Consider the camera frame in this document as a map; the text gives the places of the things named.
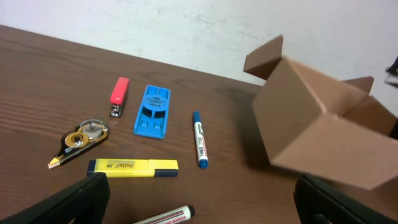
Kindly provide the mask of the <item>black whiteboard marker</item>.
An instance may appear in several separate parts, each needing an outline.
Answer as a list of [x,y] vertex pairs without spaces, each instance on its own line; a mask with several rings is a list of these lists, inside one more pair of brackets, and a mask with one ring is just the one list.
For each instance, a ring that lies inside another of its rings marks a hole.
[[186,205],[169,212],[135,222],[134,224],[177,224],[188,221],[195,216],[196,211],[193,205]]

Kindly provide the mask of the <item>blue plastic staple remover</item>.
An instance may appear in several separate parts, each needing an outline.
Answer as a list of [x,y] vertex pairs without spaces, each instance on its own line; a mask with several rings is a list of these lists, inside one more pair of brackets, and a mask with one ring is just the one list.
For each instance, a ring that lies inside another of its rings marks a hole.
[[133,133],[164,139],[167,131],[171,91],[147,85],[134,123]]

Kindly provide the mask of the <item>blue whiteboard marker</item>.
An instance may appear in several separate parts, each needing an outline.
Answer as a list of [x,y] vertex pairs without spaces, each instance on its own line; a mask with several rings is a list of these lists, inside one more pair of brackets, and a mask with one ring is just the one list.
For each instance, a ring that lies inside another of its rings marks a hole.
[[201,169],[207,169],[209,160],[207,156],[205,138],[203,134],[203,127],[201,116],[198,111],[193,112],[193,130],[195,135],[195,144],[197,150],[198,165]]

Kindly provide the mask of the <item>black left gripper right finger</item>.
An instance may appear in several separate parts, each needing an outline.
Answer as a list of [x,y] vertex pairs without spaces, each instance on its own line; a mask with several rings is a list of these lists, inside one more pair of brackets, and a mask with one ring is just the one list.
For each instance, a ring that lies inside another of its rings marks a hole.
[[294,202],[300,222],[305,224],[397,224],[312,175],[297,181]]

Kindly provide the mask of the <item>yellow highlighter pen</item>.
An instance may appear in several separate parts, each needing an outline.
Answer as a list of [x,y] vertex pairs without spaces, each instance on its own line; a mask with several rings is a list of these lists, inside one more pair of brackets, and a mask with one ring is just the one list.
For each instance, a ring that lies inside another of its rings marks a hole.
[[108,178],[176,177],[177,160],[163,159],[94,159],[88,164],[87,176],[103,172]]

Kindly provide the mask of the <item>correction tape dispenser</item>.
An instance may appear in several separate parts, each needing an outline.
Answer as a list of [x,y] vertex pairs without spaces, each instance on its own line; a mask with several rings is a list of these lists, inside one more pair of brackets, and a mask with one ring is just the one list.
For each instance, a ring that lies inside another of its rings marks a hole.
[[86,119],[60,140],[60,150],[48,163],[48,168],[62,166],[109,138],[109,125],[100,119]]

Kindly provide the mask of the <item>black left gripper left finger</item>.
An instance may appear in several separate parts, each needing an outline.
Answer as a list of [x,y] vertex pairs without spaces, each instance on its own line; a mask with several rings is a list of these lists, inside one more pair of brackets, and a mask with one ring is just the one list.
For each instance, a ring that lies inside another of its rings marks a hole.
[[1,223],[101,223],[109,198],[108,178],[97,172]]

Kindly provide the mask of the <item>brown cardboard box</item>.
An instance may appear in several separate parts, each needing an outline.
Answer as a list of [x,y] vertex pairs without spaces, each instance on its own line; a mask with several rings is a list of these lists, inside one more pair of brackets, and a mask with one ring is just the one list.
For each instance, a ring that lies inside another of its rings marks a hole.
[[373,77],[337,80],[288,58],[278,35],[246,56],[265,80],[252,107],[276,167],[375,189],[397,177],[397,118],[370,94]]

